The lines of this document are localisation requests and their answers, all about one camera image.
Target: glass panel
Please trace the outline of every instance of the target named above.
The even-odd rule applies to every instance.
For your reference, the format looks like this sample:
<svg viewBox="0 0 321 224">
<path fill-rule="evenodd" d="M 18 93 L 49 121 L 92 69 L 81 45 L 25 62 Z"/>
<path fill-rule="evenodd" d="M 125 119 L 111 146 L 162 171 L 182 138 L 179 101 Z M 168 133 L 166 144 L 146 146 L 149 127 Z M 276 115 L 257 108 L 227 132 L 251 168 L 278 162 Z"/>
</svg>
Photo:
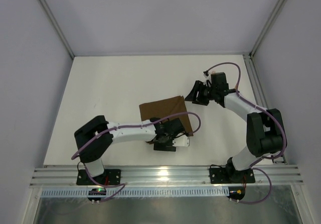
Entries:
<svg viewBox="0 0 321 224">
<path fill-rule="evenodd" d="M 259 200 L 267 186 L 248 186 L 243 200 Z M 263 203 L 246 205 L 226 197 L 127 198 L 91 204 L 83 198 L 42 198 L 34 224 L 70 223 L 302 223 L 290 186 L 274 186 Z"/>
</svg>

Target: white robotic arm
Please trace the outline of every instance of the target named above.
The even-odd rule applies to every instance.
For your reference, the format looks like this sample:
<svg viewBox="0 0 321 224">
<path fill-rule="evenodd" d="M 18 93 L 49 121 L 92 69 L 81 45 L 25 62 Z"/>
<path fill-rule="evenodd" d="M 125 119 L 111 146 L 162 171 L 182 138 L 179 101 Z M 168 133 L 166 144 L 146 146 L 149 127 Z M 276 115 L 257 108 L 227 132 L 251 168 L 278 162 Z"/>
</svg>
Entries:
<svg viewBox="0 0 321 224">
<path fill-rule="evenodd" d="M 176 147 L 189 146 L 188 133 L 185 133 L 179 118 L 156 123 L 157 120 L 120 124 L 107 122 L 104 116 L 97 116 L 75 132 L 78 151 L 72 159 L 79 156 L 90 175 L 96 177 L 104 173 L 101 156 L 112 144 L 153 141 L 154 150 L 161 151 L 175 151 Z"/>
<path fill-rule="evenodd" d="M 230 158 L 226 165 L 231 175 L 250 169 L 264 156 L 282 150 L 283 139 L 280 129 L 262 112 L 268 112 L 283 128 L 280 111 L 249 104 L 249 101 L 236 89 L 229 89 L 223 72 L 210 74 L 205 82 L 196 81 L 191 93 L 185 98 L 185 101 L 200 105 L 208 105 L 210 100 L 235 112 L 247 123 L 247 146 L 239 154 Z"/>
</svg>

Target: wire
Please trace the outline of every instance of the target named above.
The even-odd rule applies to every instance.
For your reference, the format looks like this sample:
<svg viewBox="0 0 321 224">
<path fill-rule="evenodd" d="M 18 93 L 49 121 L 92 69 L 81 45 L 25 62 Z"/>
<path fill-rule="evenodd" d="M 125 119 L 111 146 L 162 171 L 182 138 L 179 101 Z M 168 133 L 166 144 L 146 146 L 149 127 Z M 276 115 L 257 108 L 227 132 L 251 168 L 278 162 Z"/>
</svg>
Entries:
<svg viewBox="0 0 321 224">
<path fill-rule="evenodd" d="M 90 173 L 89 173 L 89 171 L 88 171 L 88 169 L 87 169 L 86 166 L 85 166 L 85 170 L 86 170 L 86 173 L 87 173 L 87 176 L 89 177 L 89 179 L 90 179 L 94 184 L 96 184 L 96 185 L 99 185 L 99 186 L 104 187 L 104 188 L 116 188 L 116 187 L 120 187 L 120 186 L 121 186 L 121 188 L 120 188 L 119 190 L 117 190 L 117 191 L 116 191 L 115 193 L 113 193 L 111 196 L 106 197 L 105 199 L 100 200 L 100 202 L 105 202 L 105 201 L 108 201 L 108 200 L 112 199 L 114 196 L 116 196 L 118 193 L 120 193 L 120 192 L 123 190 L 123 188 L 125 188 L 125 185 L 126 185 L 125 183 L 124 183 L 124 184 L 119 184 L 119 185 L 113 185 L 113 186 L 110 186 L 110 185 L 102 185 L 102 184 L 98 183 L 97 181 L 95 181 L 93 177 L 91 177 L 91 175 L 90 175 Z"/>
<path fill-rule="evenodd" d="M 214 165 L 214 164 L 212 164 L 212 165 L 210 165 L 210 168 L 211 168 L 212 166 L 216 166 L 216 167 L 220 167 L 221 169 L 224 169 L 224 167 L 223 167 L 222 165 Z"/>
<path fill-rule="evenodd" d="M 233 201 L 238 202 L 238 203 L 242 203 L 242 204 L 254 205 L 254 204 L 258 204 L 258 203 L 261 203 L 261 202 L 265 201 L 271 195 L 272 182 L 271 182 L 270 177 L 265 173 L 265 171 L 263 171 L 263 170 L 261 170 L 259 168 L 252 168 L 252 170 L 258 170 L 258 171 L 262 172 L 266 176 L 267 180 L 269 181 L 269 192 L 268 192 L 268 194 L 264 198 L 262 198 L 260 200 L 257 200 L 257 201 L 244 201 L 244 200 L 237 201 L 237 200 L 232 199 Z"/>
<path fill-rule="evenodd" d="M 178 139 L 179 137 L 183 136 L 185 134 L 177 135 L 174 139 Z"/>
<path fill-rule="evenodd" d="M 79 173 L 79 164 L 81 163 L 81 161 L 78 162 L 77 164 L 77 170 L 78 170 L 78 173 Z"/>
<path fill-rule="evenodd" d="M 117 129 L 124 129 L 124 128 L 144 128 L 144 127 L 148 127 L 148 126 L 151 126 L 151 125 L 155 125 L 155 124 L 158 124 L 166 119 L 169 119 L 169 118 L 173 118 L 173 117 L 177 117 L 177 116 L 181 116 L 181 115 L 194 115 L 197 117 L 198 121 L 199 121 L 199 125 L 198 127 L 190 132 L 189 134 L 193 134 L 195 132 L 197 132 L 200 127 L 201 127 L 201 118 L 196 114 L 196 113 L 193 113 L 193 112 L 182 112 L 182 113 L 177 113 L 177 114 L 173 114 L 173 115 L 169 115 L 169 116 L 166 116 L 160 120 L 157 120 L 157 121 L 154 121 L 154 122 L 151 122 L 151 123 L 148 123 L 148 124 L 145 124 L 145 125 L 122 125 L 122 126 L 114 126 L 112 128 L 109 128 L 107 130 L 104 130 L 100 133 L 98 133 L 97 135 L 95 135 L 93 138 L 91 138 L 86 144 L 84 144 L 72 157 L 71 157 L 71 160 L 74 160 L 76 159 L 77 157 L 79 157 L 79 154 L 84 151 L 84 149 L 86 149 L 92 142 L 94 142 L 96 139 L 98 139 L 100 136 L 104 135 L 104 134 L 107 134 L 109 133 L 110 131 L 113 131 L 113 130 L 117 130 Z"/>
<path fill-rule="evenodd" d="M 212 70 L 213 68 L 215 67 L 218 67 L 218 66 L 221 66 L 221 65 L 225 65 L 225 64 L 231 64 L 231 65 L 234 65 L 237 67 L 238 71 L 239 71 L 239 76 L 238 76 L 238 79 L 237 79 L 237 82 L 236 82 L 236 85 L 235 85 L 235 89 L 236 89 L 236 95 L 242 100 L 244 101 L 245 103 L 247 103 L 248 105 L 250 105 L 251 107 L 254 107 L 258 110 L 260 110 L 261 112 L 265 113 L 266 115 L 268 115 L 270 117 L 270 119 L 272 119 L 275 124 L 277 125 L 277 127 L 280 129 L 281 131 L 281 135 L 282 135 L 282 140 L 283 140 L 283 146 L 282 146 L 282 150 L 280 151 L 279 154 L 277 154 L 276 156 L 271 156 L 271 157 L 268 157 L 268 156 L 262 156 L 260 159 L 254 161 L 251 166 L 254 166 L 255 164 L 257 164 L 258 162 L 260 162 L 262 159 L 269 159 L 269 160 L 274 160 L 276 158 L 279 158 L 280 156 L 283 155 L 284 151 L 285 151 L 285 148 L 286 148 L 286 136 L 285 136 L 285 132 L 284 132 L 284 129 L 282 128 L 281 124 L 279 123 L 279 121 L 273 117 L 268 111 L 266 111 L 265 109 L 261 108 L 260 106 L 257 106 L 255 104 L 253 104 L 252 102 L 250 102 L 249 100 L 247 100 L 246 98 L 244 98 L 243 96 L 240 95 L 240 92 L 238 91 L 238 88 L 239 88 L 239 83 L 240 83 L 240 80 L 241 80 L 241 68 L 239 65 L 237 65 L 236 63 L 234 62 L 223 62 L 223 63 L 219 63 L 219 64 L 216 64 L 214 65 L 213 67 L 210 67 L 206 72 L 209 72 L 210 70 Z"/>
</svg>

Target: brown cloth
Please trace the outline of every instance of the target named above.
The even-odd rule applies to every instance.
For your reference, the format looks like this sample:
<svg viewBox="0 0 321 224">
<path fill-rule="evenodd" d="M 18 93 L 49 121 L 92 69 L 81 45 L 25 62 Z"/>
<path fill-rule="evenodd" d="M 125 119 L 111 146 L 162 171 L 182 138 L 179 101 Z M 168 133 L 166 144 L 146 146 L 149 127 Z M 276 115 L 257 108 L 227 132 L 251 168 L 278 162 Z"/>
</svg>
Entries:
<svg viewBox="0 0 321 224">
<path fill-rule="evenodd" d="M 151 118 L 164 118 L 169 115 L 186 112 L 186 106 L 183 96 L 172 97 L 155 102 L 147 102 L 139 105 L 140 117 L 142 121 Z M 192 126 L 188 115 L 181 115 L 170 118 L 170 120 L 180 118 L 185 131 L 192 132 Z"/>
</svg>

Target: white table surface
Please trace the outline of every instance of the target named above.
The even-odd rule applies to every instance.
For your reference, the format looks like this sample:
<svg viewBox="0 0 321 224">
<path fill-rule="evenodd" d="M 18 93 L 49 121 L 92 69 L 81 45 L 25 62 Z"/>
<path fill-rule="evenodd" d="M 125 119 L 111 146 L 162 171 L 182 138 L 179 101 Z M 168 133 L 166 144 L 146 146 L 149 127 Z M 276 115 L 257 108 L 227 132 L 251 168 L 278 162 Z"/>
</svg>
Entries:
<svg viewBox="0 0 321 224">
<path fill-rule="evenodd" d="M 74 132 L 95 116 L 105 115 L 110 122 L 139 122 L 141 103 L 187 96 L 196 80 L 204 80 L 203 71 L 227 61 L 241 67 L 239 90 L 254 101 L 242 55 L 76 57 L 44 165 L 76 165 L 79 159 L 70 159 L 77 151 Z M 220 66 L 216 71 L 224 71 L 230 88 L 234 87 L 238 77 L 235 66 Z M 119 143 L 107 149 L 103 163 L 223 165 L 246 146 L 246 123 L 235 113 L 214 101 L 208 106 L 186 102 L 186 107 L 202 120 L 202 127 L 191 137 L 189 147 L 161 152 L 143 141 Z M 190 121 L 196 128 L 197 119 L 190 116 Z"/>
</svg>

